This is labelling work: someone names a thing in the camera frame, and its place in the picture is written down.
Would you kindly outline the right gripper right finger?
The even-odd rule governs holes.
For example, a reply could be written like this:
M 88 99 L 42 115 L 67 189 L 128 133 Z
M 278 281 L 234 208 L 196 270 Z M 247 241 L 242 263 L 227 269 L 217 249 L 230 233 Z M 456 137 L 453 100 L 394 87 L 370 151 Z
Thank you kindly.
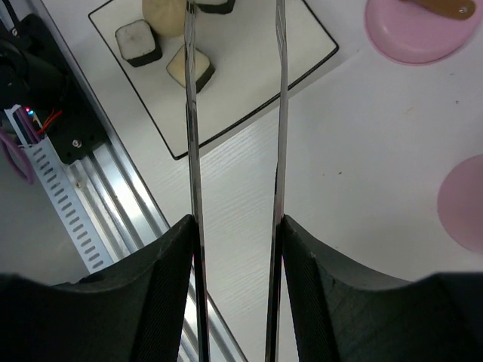
M 385 275 L 282 223 L 285 274 L 301 361 L 480 361 L 482 275 Z

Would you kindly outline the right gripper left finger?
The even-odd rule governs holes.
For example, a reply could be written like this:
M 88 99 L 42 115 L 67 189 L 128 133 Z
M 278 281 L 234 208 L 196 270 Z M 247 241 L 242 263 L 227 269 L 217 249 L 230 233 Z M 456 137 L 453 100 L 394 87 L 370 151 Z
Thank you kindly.
M 1 276 L 3 361 L 175 361 L 194 220 L 79 282 Z

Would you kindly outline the steel food tongs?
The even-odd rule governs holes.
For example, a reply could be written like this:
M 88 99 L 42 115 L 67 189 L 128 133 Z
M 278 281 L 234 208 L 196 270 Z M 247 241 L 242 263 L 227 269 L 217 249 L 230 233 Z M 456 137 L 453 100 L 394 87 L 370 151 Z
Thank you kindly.
M 286 160 L 288 145 L 288 43 L 286 2 L 277 1 L 275 34 L 281 64 L 280 104 L 278 109 L 277 165 L 269 267 L 269 293 L 266 318 L 265 360 L 278 360 L 281 300 L 282 221 L 284 219 Z M 208 292 L 205 273 L 205 236 L 202 206 L 202 176 L 198 140 L 198 115 L 195 86 L 195 2 L 188 1 L 184 30 L 184 75 L 186 81 L 186 127 L 192 215 L 198 235 L 195 237 L 194 273 L 197 311 L 198 359 L 209 361 Z

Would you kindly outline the sushi roll cream top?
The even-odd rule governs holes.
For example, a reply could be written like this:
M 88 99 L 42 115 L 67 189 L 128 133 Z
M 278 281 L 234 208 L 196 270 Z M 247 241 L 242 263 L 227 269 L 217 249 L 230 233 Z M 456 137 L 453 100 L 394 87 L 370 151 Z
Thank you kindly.
M 172 77 L 179 86 L 183 88 L 186 87 L 184 47 L 181 47 L 175 53 L 173 58 L 167 64 L 166 70 L 169 76 Z M 202 91 L 214 73 L 215 67 L 210 58 L 199 49 L 195 49 L 195 88 L 197 94 Z

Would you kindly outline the sushi roll black side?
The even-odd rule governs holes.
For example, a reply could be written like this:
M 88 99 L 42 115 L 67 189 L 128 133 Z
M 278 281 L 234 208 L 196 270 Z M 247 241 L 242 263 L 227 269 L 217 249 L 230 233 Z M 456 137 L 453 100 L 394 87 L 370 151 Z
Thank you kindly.
M 235 0 L 195 0 L 198 9 L 206 14 L 230 14 Z

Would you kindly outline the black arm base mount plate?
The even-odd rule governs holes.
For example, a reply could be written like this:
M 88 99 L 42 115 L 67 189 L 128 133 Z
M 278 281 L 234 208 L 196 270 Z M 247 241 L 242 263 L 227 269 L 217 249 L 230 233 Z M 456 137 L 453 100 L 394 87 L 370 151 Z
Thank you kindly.
M 108 139 L 50 30 L 35 14 L 10 31 L 1 25 L 1 108 L 15 105 L 41 118 L 62 112 L 43 134 L 64 164 L 86 157 Z

